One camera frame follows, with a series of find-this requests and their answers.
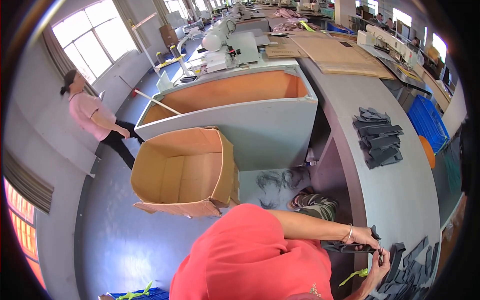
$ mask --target open cardboard box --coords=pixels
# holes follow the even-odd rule
[[[133,206],[148,213],[221,216],[220,207],[239,204],[233,145],[217,127],[177,130],[147,140],[130,182],[141,200]]]

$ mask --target bracelet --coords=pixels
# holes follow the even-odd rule
[[[349,223],[349,225],[350,225],[350,233],[348,234],[347,240],[349,240],[349,239],[351,238],[352,232],[353,232],[353,225],[352,225],[352,223]]]

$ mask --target pink shirt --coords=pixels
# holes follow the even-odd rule
[[[93,113],[98,110],[98,112],[107,120],[115,123],[117,117],[108,110],[105,106],[102,105],[100,98],[91,96],[86,92],[79,92],[73,94],[69,98],[70,101],[70,114],[75,119],[75,121],[80,125],[80,127],[99,140],[103,141],[110,133],[110,129],[103,128],[98,126],[91,120]]]
[[[170,284],[171,300],[333,300],[331,263],[318,240],[286,240],[278,219],[241,204],[192,245]]]

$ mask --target red shirt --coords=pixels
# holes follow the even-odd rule
[[[170,299],[284,300],[310,292],[333,300],[331,264],[315,240],[286,240],[278,219],[241,204],[193,243],[170,285]]]

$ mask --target worker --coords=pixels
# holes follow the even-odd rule
[[[392,18],[388,18],[388,20],[385,22],[385,24],[388,25],[388,28],[394,29]]]
[[[320,240],[378,249],[368,276],[345,300],[367,297],[390,269],[390,253],[370,228],[333,222],[335,199],[304,191],[288,204],[295,211],[232,208],[193,243],[172,279],[170,299],[333,300],[331,263]]]
[[[416,47],[420,47],[420,40],[418,37],[414,37],[413,40],[412,40],[412,45],[416,46]]]
[[[91,133],[101,143],[110,146],[127,164],[133,168],[135,158],[123,143],[122,139],[136,137],[141,143],[144,140],[133,130],[135,125],[118,121],[117,117],[106,108],[100,98],[91,96],[84,91],[85,79],[77,70],[70,70],[63,77],[65,85],[60,94],[70,94],[70,115],[78,125]]]

